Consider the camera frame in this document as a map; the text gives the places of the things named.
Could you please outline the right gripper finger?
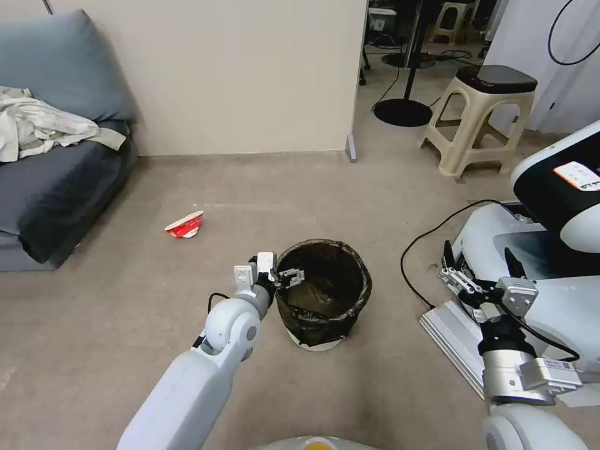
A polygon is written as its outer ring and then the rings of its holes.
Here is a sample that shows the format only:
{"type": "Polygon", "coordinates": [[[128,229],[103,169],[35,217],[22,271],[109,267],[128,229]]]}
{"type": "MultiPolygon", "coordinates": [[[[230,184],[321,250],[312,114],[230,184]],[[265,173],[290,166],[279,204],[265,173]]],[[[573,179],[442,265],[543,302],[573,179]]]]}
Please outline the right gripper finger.
{"type": "Polygon", "coordinates": [[[445,240],[442,252],[440,279],[459,300],[486,300],[484,289],[455,267],[452,244],[445,240]]]}
{"type": "Polygon", "coordinates": [[[507,271],[510,278],[526,279],[527,275],[523,264],[516,258],[513,252],[508,248],[504,248],[504,259],[507,266],[507,271]]]}

